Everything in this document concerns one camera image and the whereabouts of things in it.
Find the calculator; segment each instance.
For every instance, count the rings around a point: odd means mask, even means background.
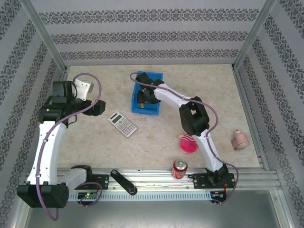
[[[114,127],[116,127],[127,138],[129,138],[130,135],[137,130],[137,127],[118,111],[114,112],[108,118],[108,121],[113,124]]]

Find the floor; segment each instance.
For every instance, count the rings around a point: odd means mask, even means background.
[[[92,73],[102,84],[101,100],[106,101],[105,112],[98,116],[78,115],[78,121],[69,126],[59,155],[59,167],[77,164],[95,168],[167,168],[177,158],[187,161],[189,167],[204,167],[199,149],[186,153],[180,148],[178,135],[183,133],[178,110],[161,102],[159,116],[134,114],[131,98],[134,82],[129,74],[136,71],[162,72],[164,82],[181,94],[199,96],[218,113],[219,124],[212,132],[220,157],[237,167],[259,167],[256,151],[238,95],[230,65],[138,65],[138,66],[72,66],[68,80],[81,72]],[[95,84],[88,99],[94,100]],[[121,112],[138,130],[130,138],[124,137],[107,118]],[[210,126],[214,115],[207,110]],[[239,129],[249,138],[250,145],[235,151],[231,146],[233,132]]]

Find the soda can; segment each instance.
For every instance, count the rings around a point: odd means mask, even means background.
[[[176,159],[173,163],[172,176],[181,179],[185,176],[188,164],[183,159]]]

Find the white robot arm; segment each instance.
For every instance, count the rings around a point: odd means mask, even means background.
[[[167,89],[173,91],[174,93],[180,95],[183,98],[191,99],[191,97],[184,96],[184,95],[179,94],[178,92],[174,91],[165,83],[161,84],[161,87],[167,88]],[[181,108],[182,105],[186,105],[187,103],[189,103],[188,101],[178,98],[174,94],[170,93],[168,90],[156,88],[154,90],[154,95],[155,95],[156,99],[168,103],[175,109],[179,109],[179,108]],[[207,139],[206,139],[207,131],[208,131],[208,129],[204,130],[200,134],[200,136],[192,135],[192,137],[195,139],[196,143],[198,144],[199,148],[201,149],[201,151],[204,155],[206,168],[212,172],[215,172],[215,171],[219,170],[220,168],[222,168],[223,163],[221,163],[219,160],[217,160],[214,157],[214,155],[211,153],[210,148],[207,144]],[[211,144],[211,147],[212,147],[214,153],[216,154],[217,157],[219,157],[219,154],[214,146],[211,136],[209,136],[209,141],[210,141],[210,144]]]
[[[92,88],[93,84],[91,82],[78,79],[74,82],[53,82],[53,96],[47,99],[39,111],[39,142],[32,170],[26,184],[19,185],[17,188],[17,195],[32,208],[41,207],[36,192],[36,172],[41,145],[56,122],[91,105],[92,101],[87,100],[86,97],[92,91]],[[104,110],[105,102],[99,100],[83,114],[98,116]],[[63,208],[67,203],[69,191],[73,191],[84,182],[92,181],[93,178],[91,167],[78,165],[71,168],[70,172],[62,178],[60,184],[57,182],[58,155],[61,142],[69,125],[68,121],[67,119],[55,127],[47,140],[41,157],[38,180],[41,186],[41,195],[47,208]]]
[[[206,134],[209,130],[209,117],[205,107],[202,104],[189,101],[190,99],[201,101],[201,99],[184,96],[159,79],[152,81],[146,73],[138,75],[135,80],[142,88],[142,91],[137,94],[139,103],[155,104],[163,101],[179,110],[181,125],[184,131],[197,142],[205,158],[208,179],[214,186],[217,186],[228,174],[228,169],[225,164],[217,159],[219,154],[210,134],[208,135],[210,147],[208,145]]]

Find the patterned wall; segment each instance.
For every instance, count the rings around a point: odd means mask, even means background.
[[[33,0],[66,65],[233,63],[265,0]]]
[[[38,111],[61,75],[18,0],[0,0],[0,227],[38,143]]]
[[[278,1],[238,69],[271,169],[304,227],[304,6]]]

